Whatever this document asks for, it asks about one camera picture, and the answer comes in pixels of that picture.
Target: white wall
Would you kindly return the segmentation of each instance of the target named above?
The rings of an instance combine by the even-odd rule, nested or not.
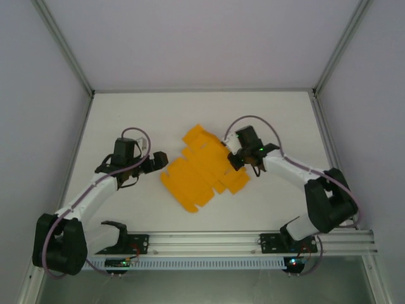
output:
[[[374,1],[321,95],[397,303],[405,299],[405,1]]]
[[[94,89],[313,87],[359,0],[46,0]]]
[[[2,1],[0,41],[0,295],[14,303],[89,99],[30,1]]]

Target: white table surface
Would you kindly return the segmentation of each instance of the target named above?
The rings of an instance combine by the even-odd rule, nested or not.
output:
[[[181,156],[182,137],[200,123],[222,137],[242,115],[259,115],[280,134],[285,152],[308,165],[328,168],[313,109],[306,92],[185,92],[96,94],[78,152],[65,203],[90,181],[114,141],[126,127],[144,129],[152,152],[169,160]],[[277,143],[260,121],[247,119],[236,128],[253,125],[263,143]],[[126,134],[134,139],[136,131]],[[306,211],[304,193],[272,174],[251,181],[235,195],[216,196],[197,213],[188,213],[159,179],[160,172],[141,175],[136,186],[119,190],[93,216],[92,224],[115,220],[129,231],[265,231],[278,230]]]

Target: red wire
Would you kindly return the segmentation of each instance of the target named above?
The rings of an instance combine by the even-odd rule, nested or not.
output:
[[[138,246],[136,244],[130,244],[130,246],[137,250],[137,263],[138,263],[139,262],[139,252],[140,252],[139,248],[138,248]]]
[[[307,249],[307,251],[308,251],[308,253],[309,253],[309,257],[308,257],[308,259],[306,260],[307,262],[309,261],[309,259],[311,258],[311,254],[312,254],[312,252],[311,252],[311,250],[310,250],[310,248],[308,247],[308,245],[307,244],[303,244],[302,246],[301,246],[301,249],[299,250],[299,253],[298,253],[298,255],[296,256],[296,258],[298,258],[300,255],[301,255],[301,253],[302,253],[302,249],[303,248],[306,248]]]

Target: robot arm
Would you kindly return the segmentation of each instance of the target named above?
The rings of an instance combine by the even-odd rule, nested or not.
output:
[[[280,236],[286,248],[319,232],[328,233],[357,213],[355,202],[346,192],[314,173],[323,172],[347,187],[340,170],[313,169],[310,172],[294,166],[282,156],[278,146],[263,145],[251,126],[229,133],[223,143],[230,150],[228,160],[234,169],[239,170],[249,164],[256,167],[259,172],[276,174],[304,191],[307,212],[280,228]]]
[[[93,214],[110,196],[119,189],[134,185],[124,185],[130,177],[138,179],[140,174],[148,174],[168,164],[166,154],[160,151],[155,152],[153,158],[148,156],[139,166],[125,170],[140,162],[142,151],[146,149],[145,145],[146,141],[143,138],[136,141],[118,138],[115,141],[114,153],[108,155],[96,168],[90,184],[54,215],[45,213],[38,219],[32,255],[35,266],[42,267],[41,256],[46,236],[55,221],[66,212],[68,213],[55,228],[47,246],[46,263],[49,269],[75,275],[82,269],[88,255],[93,255],[105,248],[114,250],[118,254],[128,246],[126,225],[105,221],[101,225],[91,227],[89,222]],[[136,146],[139,155],[134,156]],[[80,198],[82,198],[80,204],[75,206]]]

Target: purple cable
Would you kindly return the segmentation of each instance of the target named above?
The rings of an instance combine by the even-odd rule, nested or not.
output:
[[[95,181],[95,183],[91,184],[91,185],[86,189],[86,191],[83,192],[82,195],[80,195],[80,197],[76,200],[76,202],[74,202],[74,204],[72,204],[71,210],[73,210],[74,208],[76,208],[76,206],[77,206],[78,204],[80,204],[80,203],[83,201],[83,199],[90,193],[90,191],[91,191],[96,185],[98,185],[100,182],[102,182],[104,179],[106,179],[106,178],[108,178],[108,177],[110,177],[110,176],[112,176],[112,175],[119,174],[119,173],[122,173],[122,172],[125,172],[125,171],[128,171],[128,170],[131,170],[131,169],[133,169],[133,168],[138,167],[138,166],[139,166],[141,163],[143,163],[143,162],[146,160],[146,158],[149,156],[149,154],[150,154],[150,152],[151,152],[151,138],[148,136],[148,134],[146,134],[146,132],[143,131],[143,130],[140,129],[140,128],[137,128],[137,127],[130,127],[130,128],[126,128],[124,131],[122,131],[121,137],[124,137],[124,134],[126,133],[126,131],[129,131],[129,130],[136,130],[136,131],[139,131],[139,132],[141,132],[142,134],[145,135],[146,140],[147,140],[147,151],[146,151],[145,156],[142,157],[142,159],[141,159],[140,161],[138,161],[135,165],[129,166],[128,168],[123,168],[123,169],[116,170],[116,171],[114,171],[114,172],[112,172],[112,173],[109,173],[109,174],[106,174],[106,175],[100,177],[98,180]],[[71,210],[67,210],[67,211],[63,212],[63,213],[56,219],[55,223],[53,223],[53,225],[51,226],[51,228],[50,228],[48,234],[46,235],[45,242],[44,242],[44,247],[42,248],[42,256],[41,256],[42,267],[44,268],[45,273],[46,273],[47,275],[49,275],[50,277],[52,277],[53,279],[61,279],[61,278],[63,278],[66,274],[54,275],[54,274],[49,270],[49,268],[48,268],[48,266],[47,266],[47,263],[46,263],[46,252],[47,252],[47,249],[48,249],[48,244],[49,244],[49,241],[51,240],[51,237],[52,237],[52,234],[53,234],[55,228],[56,228],[56,227],[58,226],[58,224],[63,220],[63,218],[64,218],[65,216],[67,216],[67,215],[71,212]],[[89,265],[90,265],[93,269],[95,269],[95,266],[94,266],[93,264],[89,263]]]
[[[86,259],[86,262],[90,265],[91,268],[93,268],[94,271],[98,272],[99,274],[102,274],[104,276],[111,277],[112,274],[109,274],[108,272],[102,271],[101,269],[98,269],[96,266],[93,265],[92,262],[90,262],[88,259]]]
[[[323,177],[324,179],[326,179],[326,180],[328,180],[328,181],[330,181],[330,182],[333,182],[336,186],[338,186],[338,187],[341,188],[343,191],[345,191],[345,192],[351,197],[351,199],[355,202],[355,204],[356,204],[357,207],[358,207],[358,218],[357,218],[357,220],[356,220],[353,224],[350,224],[350,225],[347,225],[347,226],[339,226],[339,227],[340,227],[340,228],[352,228],[352,227],[356,227],[356,226],[357,226],[357,224],[360,222],[361,212],[360,212],[360,207],[359,207],[358,200],[357,200],[356,197],[353,195],[353,193],[352,193],[347,187],[345,187],[345,185],[342,185],[339,181],[335,180],[334,178],[332,178],[332,177],[330,177],[330,176],[327,176],[327,175],[324,174],[323,172],[319,172],[319,171],[317,171],[317,170],[312,170],[311,168],[308,168],[308,167],[306,167],[306,166],[304,166],[304,165],[301,165],[300,163],[297,163],[296,161],[294,161],[294,160],[290,159],[289,157],[287,157],[287,156],[285,155],[285,153],[284,153],[284,150],[283,150],[283,147],[282,147],[282,143],[281,143],[281,139],[280,139],[280,136],[278,136],[277,131],[273,128],[272,125],[270,125],[270,124],[269,124],[266,120],[264,120],[263,118],[261,118],[261,117],[259,117],[259,116],[256,116],[256,115],[245,115],[245,116],[239,117],[237,120],[235,120],[234,122],[231,123],[231,125],[229,126],[229,128],[227,129],[227,131],[226,131],[226,133],[225,133],[224,138],[226,138],[226,137],[228,136],[228,133],[229,133],[230,129],[231,129],[239,120],[242,120],[242,119],[245,119],[245,118],[255,118],[255,119],[258,119],[258,120],[264,122],[264,123],[271,129],[271,131],[273,131],[274,135],[275,135],[276,138],[277,138],[278,146],[280,147],[280,153],[281,153],[282,157],[284,157],[284,159],[285,159],[286,161],[288,161],[291,165],[293,165],[293,166],[295,166],[295,167],[297,167],[297,168],[300,168],[300,169],[302,169],[302,170],[305,170],[305,171],[308,171],[308,172],[312,172],[312,173],[314,173],[314,174],[316,174],[316,175],[319,175],[319,176]]]

